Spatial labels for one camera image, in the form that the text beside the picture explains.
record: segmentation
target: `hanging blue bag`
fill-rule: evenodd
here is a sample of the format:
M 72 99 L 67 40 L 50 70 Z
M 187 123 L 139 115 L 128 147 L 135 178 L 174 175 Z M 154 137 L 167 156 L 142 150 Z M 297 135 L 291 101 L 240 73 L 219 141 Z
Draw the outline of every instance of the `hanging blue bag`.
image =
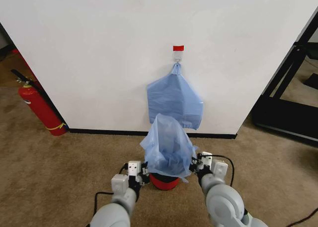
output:
M 184 178 L 191 174 L 189 166 L 197 147 L 174 118 L 158 114 L 140 145 L 150 173 L 180 177 L 186 182 Z
M 180 63 L 172 72 L 147 86 L 149 120 L 157 114 L 175 118 L 183 128 L 198 129 L 203 115 L 203 101 L 181 74 Z

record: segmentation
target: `red fire extinguisher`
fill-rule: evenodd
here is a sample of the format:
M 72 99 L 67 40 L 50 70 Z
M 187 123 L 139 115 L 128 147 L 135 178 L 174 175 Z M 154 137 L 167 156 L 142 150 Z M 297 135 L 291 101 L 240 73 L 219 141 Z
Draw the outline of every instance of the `red fire extinguisher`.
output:
M 25 82 L 25 85 L 21 87 L 18 91 L 19 95 L 22 97 L 25 103 L 29 105 L 32 111 L 38 116 L 38 118 L 45 125 L 52 135 L 59 136 L 66 133 L 65 123 L 63 123 L 44 100 L 44 92 L 39 90 L 39 86 L 35 82 L 27 79 L 21 73 L 16 70 L 11 70 L 15 75 L 17 75 L 21 81 Z

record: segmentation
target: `red trash can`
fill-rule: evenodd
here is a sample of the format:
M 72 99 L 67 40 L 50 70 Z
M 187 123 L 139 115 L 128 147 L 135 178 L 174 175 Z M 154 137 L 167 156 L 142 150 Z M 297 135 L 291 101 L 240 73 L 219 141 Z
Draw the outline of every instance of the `red trash can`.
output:
M 180 178 L 178 177 L 164 176 L 158 173 L 150 173 L 149 177 L 153 185 L 162 191 L 173 189 L 174 187 L 176 187 L 180 180 Z

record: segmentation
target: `black cable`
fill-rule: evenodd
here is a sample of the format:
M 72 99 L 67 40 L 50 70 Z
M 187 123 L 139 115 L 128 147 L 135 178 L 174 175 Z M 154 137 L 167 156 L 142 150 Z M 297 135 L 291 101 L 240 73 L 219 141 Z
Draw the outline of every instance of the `black cable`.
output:
M 97 193 L 95 194 L 94 215 L 95 215 L 96 212 L 97 212 L 97 196 L 98 196 L 99 194 L 103 194 L 103 195 L 114 195 L 113 192 L 104 192 L 104 191 L 99 191 L 99 192 L 97 192 Z
M 222 157 L 222 158 L 225 158 L 225 159 L 229 160 L 229 162 L 230 162 L 230 163 L 231 163 L 231 165 L 232 165 L 232 177 L 231 177 L 231 183 L 230 183 L 230 186 L 232 186 L 232 185 L 233 185 L 235 169 L 234 169 L 234 163 L 232 162 L 232 160 L 231 160 L 229 157 L 227 157 L 227 156 L 223 156 L 223 155 L 214 155 L 214 154 L 212 154 L 212 155 L 202 155 L 202 156 L 215 156 L 215 157 Z
M 287 227 L 292 227 L 292 226 L 298 225 L 298 224 L 300 224 L 300 223 L 302 223 L 302 222 L 305 222 L 306 220 L 309 220 L 311 217 L 314 216 L 314 214 L 316 214 L 317 211 L 318 211 L 318 208 L 316 208 L 316 209 L 315 209 L 310 215 L 308 215 L 307 217 L 301 219 L 300 221 L 296 221 L 296 222 L 294 222 L 294 223 L 291 223 L 291 224 L 287 225 Z
M 121 174 L 121 172 L 125 169 L 125 165 L 123 165 L 123 167 L 120 169 L 119 174 Z
M 120 169 L 119 174 L 121 174 L 121 172 L 122 172 L 123 170 L 127 170 L 127 169 L 128 169 L 128 163 L 125 163 L 125 164 L 122 166 L 122 168 Z

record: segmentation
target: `black metal frame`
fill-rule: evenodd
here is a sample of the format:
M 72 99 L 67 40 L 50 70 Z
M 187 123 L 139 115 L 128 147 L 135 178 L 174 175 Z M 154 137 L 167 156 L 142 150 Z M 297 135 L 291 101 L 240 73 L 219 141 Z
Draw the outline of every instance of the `black metal frame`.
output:
M 318 144 L 318 108 L 280 99 L 308 54 L 307 49 L 317 46 L 308 42 L 317 29 L 318 12 L 299 41 L 294 43 L 290 54 L 253 107 L 252 119 L 257 126 L 288 136 L 308 139 Z M 281 80 L 282 82 L 271 97 Z

